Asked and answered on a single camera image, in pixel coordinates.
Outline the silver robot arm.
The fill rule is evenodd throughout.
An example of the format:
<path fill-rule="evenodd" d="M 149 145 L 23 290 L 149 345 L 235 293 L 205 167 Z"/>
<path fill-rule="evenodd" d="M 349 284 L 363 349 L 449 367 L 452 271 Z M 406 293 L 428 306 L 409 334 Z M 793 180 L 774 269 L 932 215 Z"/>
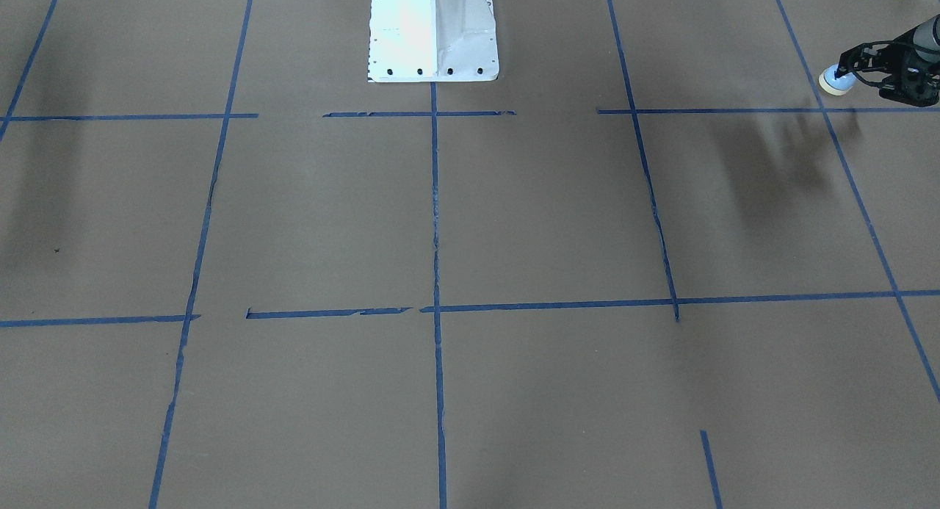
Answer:
<path fill-rule="evenodd" d="M 833 96 L 865 87 L 884 101 L 938 105 L 938 0 L 840 0 L 845 50 L 820 75 Z"/>

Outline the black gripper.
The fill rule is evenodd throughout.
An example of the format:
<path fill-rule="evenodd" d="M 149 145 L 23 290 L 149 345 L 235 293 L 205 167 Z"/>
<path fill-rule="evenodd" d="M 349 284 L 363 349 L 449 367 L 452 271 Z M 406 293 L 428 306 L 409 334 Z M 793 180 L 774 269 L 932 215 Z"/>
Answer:
<path fill-rule="evenodd" d="M 913 107 L 938 104 L 938 51 L 912 43 L 861 43 L 843 51 L 840 73 L 878 84 L 878 95 Z"/>

